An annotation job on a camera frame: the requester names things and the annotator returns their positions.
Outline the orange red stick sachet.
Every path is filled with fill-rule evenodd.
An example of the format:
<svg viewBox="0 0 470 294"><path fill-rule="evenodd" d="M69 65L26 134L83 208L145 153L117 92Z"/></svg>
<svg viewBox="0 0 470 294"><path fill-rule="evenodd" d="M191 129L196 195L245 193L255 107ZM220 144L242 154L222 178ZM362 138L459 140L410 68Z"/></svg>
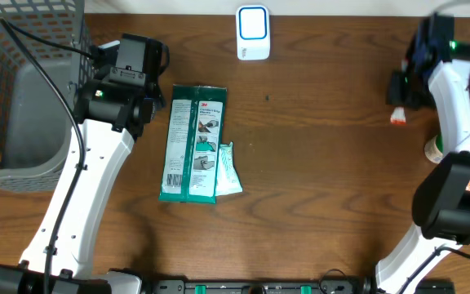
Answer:
<svg viewBox="0 0 470 294"><path fill-rule="evenodd" d="M390 123L393 125L405 125L406 114L403 107L396 107L390 117Z"/></svg>

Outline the green lid jar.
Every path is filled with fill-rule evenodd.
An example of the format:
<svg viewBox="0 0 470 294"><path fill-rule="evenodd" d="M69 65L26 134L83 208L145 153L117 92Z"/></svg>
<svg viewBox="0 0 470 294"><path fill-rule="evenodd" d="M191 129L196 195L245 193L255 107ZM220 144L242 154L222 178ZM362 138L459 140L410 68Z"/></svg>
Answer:
<svg viewBox="0 0 470 294"><path fill-rule="evenodd" d="M443 159L443 142L441 134L434 136L424 146L424 154L427 159L438 164Z"/></svg>

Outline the light teal wipes packet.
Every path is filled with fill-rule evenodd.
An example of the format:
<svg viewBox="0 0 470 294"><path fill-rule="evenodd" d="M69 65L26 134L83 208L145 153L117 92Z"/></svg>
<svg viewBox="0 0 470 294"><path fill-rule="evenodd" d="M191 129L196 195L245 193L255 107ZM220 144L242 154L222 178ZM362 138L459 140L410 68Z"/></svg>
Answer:
<svg viewBox="0 0 470 294"><path fill-rule="evenodd" d="M219 146L219 162L215 196L225 196L242 192L242 185L233 165L233 142Z"/></svg>

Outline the green white package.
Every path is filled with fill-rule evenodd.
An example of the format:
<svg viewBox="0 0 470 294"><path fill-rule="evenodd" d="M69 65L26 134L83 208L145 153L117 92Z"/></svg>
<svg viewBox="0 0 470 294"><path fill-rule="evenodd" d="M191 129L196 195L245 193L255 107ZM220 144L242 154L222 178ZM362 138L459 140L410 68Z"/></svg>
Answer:
<svg viewBox="0 0 470 294"><path fill-rule="evenodd" d="M159 199L215 204L225 87L173 86Z"/></svg>

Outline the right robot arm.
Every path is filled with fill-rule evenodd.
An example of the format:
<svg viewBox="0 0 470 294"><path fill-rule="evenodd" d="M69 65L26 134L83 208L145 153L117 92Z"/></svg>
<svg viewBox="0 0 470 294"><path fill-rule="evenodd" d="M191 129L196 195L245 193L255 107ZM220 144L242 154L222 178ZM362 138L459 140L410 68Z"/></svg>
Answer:
<svg viewBox="0 0 470 294"><path fill-rule="evenodd" d="M454 38L454 17L432 13L394 71L387 102L437 111L442 158L415 191L412 224L375 266L374 293L417 293L423 278L448 254L469 258L470 43Z"/></svg>

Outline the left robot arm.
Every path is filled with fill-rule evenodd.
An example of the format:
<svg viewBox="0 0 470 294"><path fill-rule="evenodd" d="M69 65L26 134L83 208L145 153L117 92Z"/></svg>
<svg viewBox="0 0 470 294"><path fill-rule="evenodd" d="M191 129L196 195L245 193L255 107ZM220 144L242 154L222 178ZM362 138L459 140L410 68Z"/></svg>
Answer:
<svg viewBox="0 0 470 294"><path fill-rule="evenodd" d="M17 265L0 265L0 293L149 293L128 269L93 275L95 241L114 181L144 125L166 102L158 79L166 44L123 34L97 49L105 67L86 82L51 203Z"/></svg>

